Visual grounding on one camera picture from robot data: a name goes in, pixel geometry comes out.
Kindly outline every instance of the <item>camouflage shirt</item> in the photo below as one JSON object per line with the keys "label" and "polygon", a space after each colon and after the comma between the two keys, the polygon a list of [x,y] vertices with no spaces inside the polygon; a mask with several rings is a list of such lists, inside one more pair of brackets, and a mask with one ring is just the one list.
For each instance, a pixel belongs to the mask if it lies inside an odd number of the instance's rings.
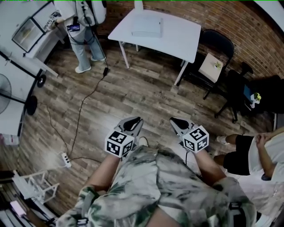
{"label": "camouflage shirt", "polygon": [[80,226],[82,218],[87,227],[146,226],[156,207],[181,226],[230,227],[234,226],[232,204],[245,215],[242,226],[253,226],[255,207],[236,179],[226,177],[210,187],[173,152],[140,146],[122,162],[107,194],[83,188],[77,204],[59,218],[57,227]]}

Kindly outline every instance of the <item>power strip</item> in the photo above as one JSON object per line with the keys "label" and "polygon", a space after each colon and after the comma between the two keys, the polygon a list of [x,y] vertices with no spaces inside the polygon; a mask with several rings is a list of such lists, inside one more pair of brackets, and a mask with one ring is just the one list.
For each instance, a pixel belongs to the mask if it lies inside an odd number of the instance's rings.
{"label": "power strip", "polygon": [[71,162],[70,162],[70,160],[69,160],[67,154],[66,154],[66,153],[61,153],[61,156],[62,156],[62,158],[63,158],[63,161],[64,161],[66,167],[67,167],[67,168],[71,168],[72,165],[71,165]]}

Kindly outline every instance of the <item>light blue jeans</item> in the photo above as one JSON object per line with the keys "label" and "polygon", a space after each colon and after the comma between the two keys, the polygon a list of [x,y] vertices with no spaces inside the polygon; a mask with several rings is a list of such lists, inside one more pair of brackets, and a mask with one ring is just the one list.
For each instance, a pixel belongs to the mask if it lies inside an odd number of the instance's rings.
{"label": "light blue jeans", "polygon": [[87,27],[85,32],[81,32],[79,35],[77,35],[73,38],[69,37],[69,39],[70,39],[72,49],[73,49],[73,51],[74,51],[74,53],[77,56],[77,59],[79,61],[79,69],[80,70],[84,71],[84,70],[90,68],[91,65],[90,65],[90,60],[87,57],[84,45],[77,44],[76,42],[83,43],[84,40],[88,41],[88,45],[89,45],[90,50],[92,52],[93,59],[101,60],[105,57],[104,53],[100,49],[99,40],[96,36],[95,36],[95,39],[94,39],[90,27]]}

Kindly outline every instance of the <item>brick wall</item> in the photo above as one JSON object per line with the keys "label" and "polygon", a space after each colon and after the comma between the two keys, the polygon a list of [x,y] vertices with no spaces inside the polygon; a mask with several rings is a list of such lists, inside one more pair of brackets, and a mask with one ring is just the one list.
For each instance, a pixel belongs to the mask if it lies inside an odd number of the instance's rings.
{"label": "brick wall", "polygon": [[[107,18],[99,34],[109,34],[134,8],[133,1],[108,1]],[[247,62],[253,78],[279,75],[284,78],[283,33],[254,3],[239,1],[143,1],[144,8],[169,13],[196,22],[202,29],[215,29],[235,45],[228,68],[240,71]]]}

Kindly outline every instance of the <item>wooden floor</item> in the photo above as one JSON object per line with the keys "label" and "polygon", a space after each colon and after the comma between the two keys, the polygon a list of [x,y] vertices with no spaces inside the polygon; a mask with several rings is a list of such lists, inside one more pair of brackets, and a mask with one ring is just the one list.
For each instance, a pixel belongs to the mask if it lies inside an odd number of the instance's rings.
{"label": "wooden floor", "polygon": [[[181,63],[175,57],[145,48],[137,53],[134,46],[126,45],[130,64],[130,69],[126,69],[117,43],[103,42],[103,49],[110,72],[84,102],[71,158],[89,157],[102,161],[106,155],[103,152],[106,134],[122,118],[130,116],[144,119],[140,135],[148,138],[151,147],[170,147],[178,154],[184,151],[171,129],[169,118],[172,116],[188,117],[203,125],[210,133],[209,150],[213,154],[234,149],[214,142],[215,135],[254,135],[272,129],[269,114],[253,118],[239,115],[239,121],[233,124],[232,111],[227,109],[215,119],[213,115],[224,105],[225,99],[211,94],[203,100],[206,91],[186,81],[179,87],[173,86]],[[105,67],[104,62],[92,64],[91,71],[76,74],[77,59],[73,51],[58,47],[48,65],[59,76],[48,75],[44,87],[34,91],[39,102],[48,105],[52,124],[67,143],[69,153],[81,101],[102,78]],[[17,169],[22,175],[62,166],[58,153],[66,152],[64,143],[50,126],[43,104],[39,104],[33,116],[25,117],[20,146],[0,149],[1,168]],[[48,180],[59,182],[60,186],[56,198],[48,205],[58,214],[73,206],[79,190],[98,165],[99,162],[77,159],[72,161],[72,168],[51,170]]]}

